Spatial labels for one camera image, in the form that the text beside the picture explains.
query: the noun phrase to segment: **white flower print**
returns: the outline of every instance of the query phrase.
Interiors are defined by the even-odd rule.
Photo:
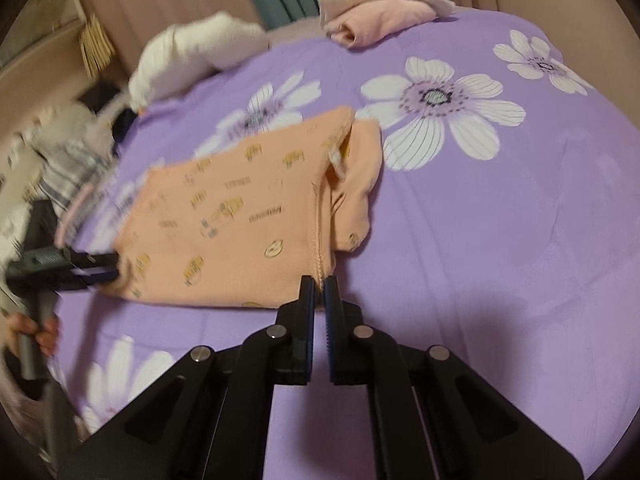
[[[271,83],[262,86],[249,99],[246,110],[238,108],[216,125],[216,133],[197,147],[194,158],[232,148],[240,140],[258,132],[300,124],[302,114],[297,108],[316,101],[322,95],[318,80],[296,88],[304,75],[304,70],[296,72],[275,92]]]
[[[587,95],[584,87],[593,88],[569,67],[552,58],[551,47],[546,41],[531,38],[529,42],[519,30],[512,30],[511,45],[494,46],[494,54],[508,62],[507,68],[524,79],[541,79],[547,74],[551,84],[567,94]]]
[[[164,157],[156,160],[150,168],[162,168]],[[104,253],[111,249],[113,241],[118,236],[120,228],[131,213],[136,197],[140,189],[146,184],[147,172],[140,175],[136,180],[125,182],[113,199],[110,193],[102,201],[96,210],[96,222],[94,228],[94,238],[87,249],[90,253]]]
[[[94,434],[113,415],[146,390],[173,364],[169,352],[151,352],[130,381],[134,341],[129,336],[118,339],[107,357],[106,369],[93,363],[86,379],[86,400],[82,420]]]
[[[414,117],[385,139],[385,163],[392,170],[416,170],[433,159],[444,143],[447,123],[468,156],[491,160],[500,140],[490,121],[519,126],[527,115],[516,103],[492,99],[502,93],[502,84],[485,74],[451,82],[455,70],[449,64],[418,57],[407,59],[404,69],[409,79],[383,75],[364,83],[364,97],[381,101],[356,113],[357,118],[378,119],[382,129]]]

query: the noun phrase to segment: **orange garment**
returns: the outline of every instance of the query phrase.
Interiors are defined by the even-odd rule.
[[[114,244],[121,279],[104,290],[163,304],[292,301],[303,274],[322,283],[333,250],[353,251],[366,237],[381,164],[378,122],[341,107],[150,170]]]
[[[333,41],[363,48],[389,34],[436,19],[436,11],[418,0],[373,0],[347,10],[324,26]]]

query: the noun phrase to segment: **silver screw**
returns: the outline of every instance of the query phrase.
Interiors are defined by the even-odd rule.
[[[451,356],[451,352],[446,346],[432,346],[429,348],[429,355],[436,361],[446,361]]]
[[[267,335],[271,339],[279,339],[287,335],[287,329],[282,325],[271,325],[267,327]]]
[[[211,350],[209,350],[206,346],[196,346],[196,348],[191,350],[191,359],[193,359],[197,363],[206,361],[210,357]]]
[[[368,325],[358,325],[353,329],[353,335],[358,339],[369,339],[373,335],[373,329]]]

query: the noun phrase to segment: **pink garment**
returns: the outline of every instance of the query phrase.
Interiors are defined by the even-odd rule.
[[[436,11],[418,0],[374,0],[347,10],[324,26],[331,39],[347,48],[372,45],[389,34],[436,19]]]
[[[73,199],[73,202],[65,211],[62,220],[58,224],[58,228],[56,229],[56,236],[54,238],[54,245],[56,247],[64,247],[66,245],[66,234],[69,228],[73,225],[76,216],[82,210],[82,206],[84,205],[86,199],[89,198],[94,193],[94,191],[94,184],[84,184],[84,186],[81,187],[80,191]]]

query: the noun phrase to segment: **garment sleeve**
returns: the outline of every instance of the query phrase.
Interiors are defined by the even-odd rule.
[[[12,358],[17,361],[17,358],[5,348],[0,358],[0,404],[18,434],[33,446],[40,447],[44,441],[43,385],[35,384],[39,381],[25,381],[27,384],[23,386],[35,397],[30,399],[27,393],[20,389],[10,370],[10,367],[15,367]]]
[[[344,179],[332,188],[332,248],[353,251],[369,233],[369,193],[382,165],[377,121],[355,121],[340,148]]]

